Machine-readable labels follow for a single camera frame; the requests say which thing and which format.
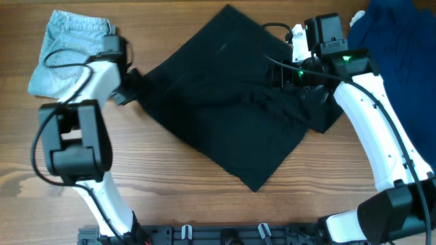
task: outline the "wood grain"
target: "wood grain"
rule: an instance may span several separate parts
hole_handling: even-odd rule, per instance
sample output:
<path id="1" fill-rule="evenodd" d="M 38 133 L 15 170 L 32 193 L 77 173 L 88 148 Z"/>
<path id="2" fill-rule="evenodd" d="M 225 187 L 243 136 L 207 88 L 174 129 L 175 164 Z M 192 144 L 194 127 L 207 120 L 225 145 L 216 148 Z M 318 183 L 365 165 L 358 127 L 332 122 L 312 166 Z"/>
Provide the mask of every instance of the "wood grain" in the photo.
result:
<path id="1" fill-rule="evenodd" d="M 368 1 L 236 1 L 259 23 L 301 23 L 329 12 L 345 32 Z M 200 30 L 222 1 L 0 5 L 0 244 L 75 244 L 77 229 L 96 225 L 71 189 L 48 186 L 31 171 L 37 109 L 51 99 L 27 94 L 51 12 L 107 18 L 133 45 L 135 65 L 150 71 Z M 430 1 L 422 7 L 435 6 Z M 282 37 L 283 30 L 270 30 Z M 375 194 L 367 157 L 346 116 L 325 134 L 308 132 L 257 193 L 182 143 L 133 102 L 108 103 L 104 119 L 114 149 L 112 173 L 145 225 L 272 224 L 315 221 Z M 42 151 L 37 159 L 44 169 Z M 423 242 L 422 236 L 399 244 Z"/>

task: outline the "folded jeans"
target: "folded jeans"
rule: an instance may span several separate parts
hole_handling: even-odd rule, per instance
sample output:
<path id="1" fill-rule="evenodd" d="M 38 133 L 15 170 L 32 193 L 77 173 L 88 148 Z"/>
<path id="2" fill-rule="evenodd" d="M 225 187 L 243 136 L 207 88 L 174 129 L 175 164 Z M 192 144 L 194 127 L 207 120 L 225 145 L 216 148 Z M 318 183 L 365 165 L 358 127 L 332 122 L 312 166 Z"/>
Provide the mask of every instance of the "folded jeans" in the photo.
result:
<path id="1" fill-rule="evenodd" d="M 58 49 L 68 49 L 52 55 L 47 60 L 47 65 L 83 63 L 88 56 L 97 54 L 103 48 L 103 36 L 114 32 L 115 27 L 111 26 L 109 20 L 55 10 L 47 24 L 39 63 L 27 92 L 38 96 L 62 97 L 75 85 L 83 68 L 47 68 L 43 64 L 47 54 Z"/>

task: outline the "green led light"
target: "green led light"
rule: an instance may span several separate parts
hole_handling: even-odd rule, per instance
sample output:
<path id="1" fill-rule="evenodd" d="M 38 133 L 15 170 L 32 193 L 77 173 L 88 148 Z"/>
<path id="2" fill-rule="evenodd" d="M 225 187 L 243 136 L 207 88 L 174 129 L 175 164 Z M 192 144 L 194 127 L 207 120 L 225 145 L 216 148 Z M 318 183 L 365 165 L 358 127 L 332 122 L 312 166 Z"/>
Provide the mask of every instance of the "green led light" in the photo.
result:
<path id="1" fill-rule="evenodd" d="M 348 62 L 348 61 L 351 59 L 351 56 L 342 56 L 342 59 L 343 59 L 345 62 Z"/>

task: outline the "jeans pocket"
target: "jeans pocket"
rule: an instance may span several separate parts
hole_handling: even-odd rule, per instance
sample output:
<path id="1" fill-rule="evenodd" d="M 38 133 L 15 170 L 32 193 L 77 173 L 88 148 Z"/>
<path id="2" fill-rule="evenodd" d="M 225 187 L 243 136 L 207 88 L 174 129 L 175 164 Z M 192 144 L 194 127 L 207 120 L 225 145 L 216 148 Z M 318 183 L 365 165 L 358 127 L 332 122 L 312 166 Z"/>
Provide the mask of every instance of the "jeans pocket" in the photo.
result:
<path id="1" fill-rule="evenodd" d="M 49 48 L 50 52 L 55 50 L 68 49 L 52 55 L 48 65 L 67 65 L 72 63 L 84 63 L 91 55 L 96 55 L 102 47 L 101 42 L 81 38 L 77 35 L 70 35 L 62 32 Z M 50 71 L 60 79 L 68 79 L 81 76 L 83 67 L 62 67 L 50 68 Z"/>
<path id="2" fill-rule="evenodd" d="M 42 41 L 42 47 L 40 52 L 40 63 L 44 61 L 44 58 L 46 58 L 46 55 L 48 54 L 47 51 L 50 50 L 50 47 L 53 45 L 53 40 L 48 37 L 47 33 L 44 36 L 44 40 Z"/>

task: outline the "black cloth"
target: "black cloth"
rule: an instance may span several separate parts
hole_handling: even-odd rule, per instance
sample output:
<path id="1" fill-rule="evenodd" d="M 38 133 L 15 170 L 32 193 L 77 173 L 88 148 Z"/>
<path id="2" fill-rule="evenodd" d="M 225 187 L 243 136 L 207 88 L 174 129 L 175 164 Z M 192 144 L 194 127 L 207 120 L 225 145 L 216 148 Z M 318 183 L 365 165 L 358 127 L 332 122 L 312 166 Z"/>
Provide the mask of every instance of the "black cloth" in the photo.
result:
<path id="1" fill-rule="evenodd" d="M 271 88 L 273 59 L 290 47 L 226 6 L 168 60 L 146 74 L 138 101 L 167 130 L 257 191 L 308 128 L 341 114 L 324 88 Z"/>

